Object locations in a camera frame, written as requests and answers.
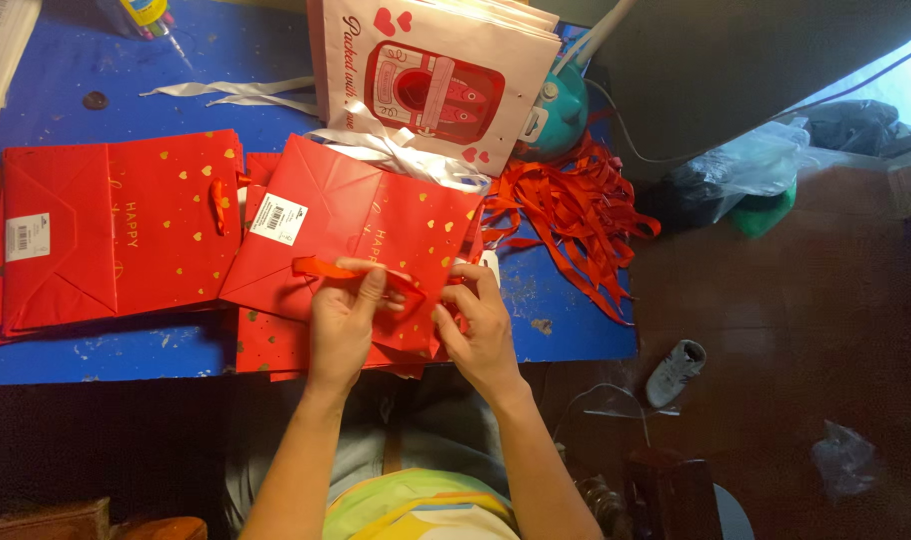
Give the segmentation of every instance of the blue table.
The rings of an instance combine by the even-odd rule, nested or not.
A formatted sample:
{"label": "blue table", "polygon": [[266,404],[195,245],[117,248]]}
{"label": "blue table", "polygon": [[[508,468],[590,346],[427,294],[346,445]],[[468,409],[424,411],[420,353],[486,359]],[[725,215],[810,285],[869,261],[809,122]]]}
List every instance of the blue table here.
{"label": "blue table", "polygon": [[[196,98],[139,92],[197,81],[272,82],[312,74],[305,16],[209,0],[169,0],[174,35],[187,62],[163,39],[113,34],[98,11],[45,2],[0,117],[8,146],[117,142],[231,128],[246,152],[281,151],[289,133],[318,120],[281,106],[204,105]],[[82,97],[99,91],[104,110]],[[596,126],[605,137],[605,127]],[[534,238],[523,221],[522,236]],[[501,263],[502,296],[512,314],[520,362],[614,360],[636,354],[635,331],[611,322],[558,273],[541,248]],[[626,272],[619,275],[629,287]],[[622,309],[631,321],[631,305]],[[208,377],[235,365],[236,337],[224,312],[144,315],[74,330],[60,339],[0,347],[0,385]],[[551,321],[550,333],[533,327]]]}

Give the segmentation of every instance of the cartoon fish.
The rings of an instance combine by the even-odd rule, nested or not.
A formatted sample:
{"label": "cartoon fish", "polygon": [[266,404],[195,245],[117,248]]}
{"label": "cartoon fish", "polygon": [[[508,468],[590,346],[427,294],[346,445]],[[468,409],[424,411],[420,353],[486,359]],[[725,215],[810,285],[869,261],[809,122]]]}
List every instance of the cartoon fish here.
{"label": "cartoon fish", "polygon": [[466,101],[469,103],[483,103],[486,101],[486,96],[481,92],[477,92],[474,88],[469,87],[469,85],[462,80],[452,79],[449,82],[449,87],[446,88],[446,99]]}
{"label": "cartoon fish", "polygon": [[479,120],[472,112],[462,110],[451,104],[442,104],[442,114],[439,115],[439,121],[451,124],[453,122],[476,122]]}

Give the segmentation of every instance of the pile of red ribbons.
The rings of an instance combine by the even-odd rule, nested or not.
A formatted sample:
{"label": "pile of red ribbons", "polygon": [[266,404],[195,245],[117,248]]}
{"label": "pile of red ribbons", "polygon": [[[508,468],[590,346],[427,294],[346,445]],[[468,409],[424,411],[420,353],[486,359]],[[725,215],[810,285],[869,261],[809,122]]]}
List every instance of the pile of red ribbons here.
{"label": "pile of red ribbons", "polygon": [[[630,294],[619,286],[617,272],[629,266],[634,255],[629,236],[652,239],[661,226],[636,212],[632,184],[619,174],[621,167],[619,159],[593,141],[588,130],[569,153],[551,163],[510,159],[485,200],[492,214],[482,221],[482,240],[497,247],[545,244],[566,279],[614,321],[627,324],[618,303]],[[510,238],[519,230],[519,211],[525,213],[539,240]],[[510,227],[488,227],[504,215],[509,216]],[[616,300],[615,308],[600,286]]]}

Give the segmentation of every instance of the brown floor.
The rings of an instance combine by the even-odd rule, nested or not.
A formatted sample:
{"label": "brown floor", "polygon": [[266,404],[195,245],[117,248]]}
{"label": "brown floor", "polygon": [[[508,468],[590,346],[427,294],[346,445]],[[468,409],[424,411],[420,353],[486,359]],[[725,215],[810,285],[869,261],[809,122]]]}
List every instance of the brown floor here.
{"label": "brown floor", "polygon": [[[527,370],[546,423],[595,383],[638,391],[667,350],[694,339],[708,363],[679,416],[649,419],[654,446],[709,460],[759,538],[911,537],[911,222],[888,197],[884,173],[834,168],[800,178],[795,209],[760,239],[720,222],[633,244],[640,357]],[[640,423],[580,405],[559,439],[621,485]],[[874,489],[835,506],[810,457],[826,419],[883,463]]]}

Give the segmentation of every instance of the white sneaker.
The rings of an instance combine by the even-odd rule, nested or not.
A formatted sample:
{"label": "white sneaker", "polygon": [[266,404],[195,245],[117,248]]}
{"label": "white sneaker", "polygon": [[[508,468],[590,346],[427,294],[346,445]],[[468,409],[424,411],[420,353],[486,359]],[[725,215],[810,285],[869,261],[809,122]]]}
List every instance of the white sneaker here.
{"label": "white sneaker", "polygon": [[645,397],[656,409],[676,399],[689,381],[702,371],[705,349],[689,339],[683,339],[659,362],[645,384]]}

